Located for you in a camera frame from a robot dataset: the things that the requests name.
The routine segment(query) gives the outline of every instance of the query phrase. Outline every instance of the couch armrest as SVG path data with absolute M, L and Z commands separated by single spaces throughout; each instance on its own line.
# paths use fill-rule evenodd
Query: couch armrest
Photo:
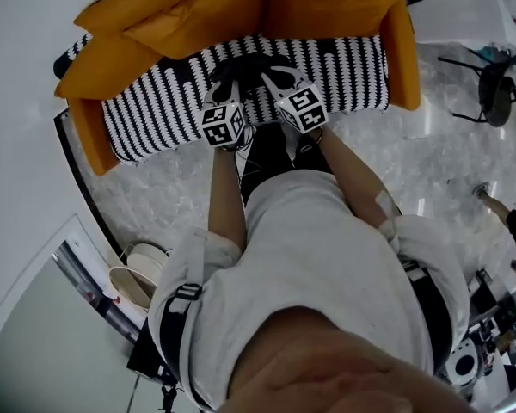
M 413 26 L 405 0 L 390 7 L 380 25 L 380 37 L 388 60 L 390 104 L 416 110 L 421 105 L 421 81 Z
M 67 102 L 89 165 L 94 173 L 102 176 L 116 166 L 119 159 L 109 143 L 101 101 L 72 98 Z

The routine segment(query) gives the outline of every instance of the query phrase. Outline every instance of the chair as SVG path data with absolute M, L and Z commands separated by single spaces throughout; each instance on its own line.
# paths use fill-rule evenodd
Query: chair
M 516 102 L 516 84 L 512 78 L 506 76 L 507 72 L 516 65 L 516 55 L 502 63 L 494 63 L 474 51 L 471 52 L 489 62 L 489 64 L 481 68 L 453 59 L 438 57 L 439 61 L 472 69 L 480 76 L 478 84 L 478 99 L 482 107 L 480 115 L 477 118 L 472 118 L 465 114 L 452 113 L 452 115 L 456 118 L 475 122 L 476 124 L 502 127 L 510 117 L 512 104 Z

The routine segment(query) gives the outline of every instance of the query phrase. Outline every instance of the strap buckle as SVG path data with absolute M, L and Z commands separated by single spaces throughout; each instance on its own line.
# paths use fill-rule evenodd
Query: strap buckle
M 407 256 L 398 256 L 398 258 L 403 266 L 405 274 L 407 274 L 407 276 L 412 282 L 415 282 L 427 276 L 424 268 L 422 268 L 416 260 L 410 259 Z
M 184 283 L 176 290 L 174 294 L 175 299 L 185 299 L 189 301 L 196 301 L 199 299 L 203 291 L 203 286 L 197 283 Z
M 170 313 L 184 314 L 194 301 L 197 301 L 203 291 L 203 287 L 196 283 L 184 283 L 178 287 L 169 301 L 167 311 Z

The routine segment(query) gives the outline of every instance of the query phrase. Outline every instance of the gray t-shirt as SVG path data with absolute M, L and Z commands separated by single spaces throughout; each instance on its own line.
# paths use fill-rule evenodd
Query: gray t-shirt
M 193 386 L 212 407 L 225 401 L 231 372 L 247 342 L 273 313 L 303 306 L 341 330 L 427 373 L 433 354 L 409 278 L 384 236 L 352 215 L 332 175 L 294 170 L 262 183 L 247 205 L 249 242 L 193 231 L 171 257 L 153 298 L 150 330 L 157 346 L 166 298 L 204 238 L 206 284 L 194 326 Z M 452 250 L 427 219 L 395 220 L 400 249 L 421 260 L 447 303 L 454 345 L 466 331 L 468 290 Z

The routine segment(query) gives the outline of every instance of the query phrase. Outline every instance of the black strap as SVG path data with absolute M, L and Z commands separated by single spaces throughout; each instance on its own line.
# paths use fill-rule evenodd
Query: black strap
M 178 394 L 175 389 L 175 385 L 169 385 L 168 390 L 166 385 L 163 385 L 161 387 L 161 392 L 163 393 L 163 407 L 159 409 L 159 411 L 164 411 L 164 413 L 173 413 L 172 406 L 174 405 L 175 397 Z
M 186 326 L 188 304 L 200 298 L 202 286 L 195 283 L 185 283 L 178 287 L 174 296 L 170 298 L 164 307 L 163 320 L 160 327 L 161 350 L 170 371 L 181 383 L 180 378 L 180 347 L 183 330 Z M 176 304 L 182 303 L 183 312 L 175 311 Z M 195 401 L 201 405 L 208 405 L 193 389 Z
M 449 311 L 438 287 L 426 269 L 421 268 L 421 271 L 424 273 L 422 278 L 415 281 L 409 280 L 427 322 L 432 343 L 433 368 L 434 373 L 437 373 L 451 354 L 453 329 Z

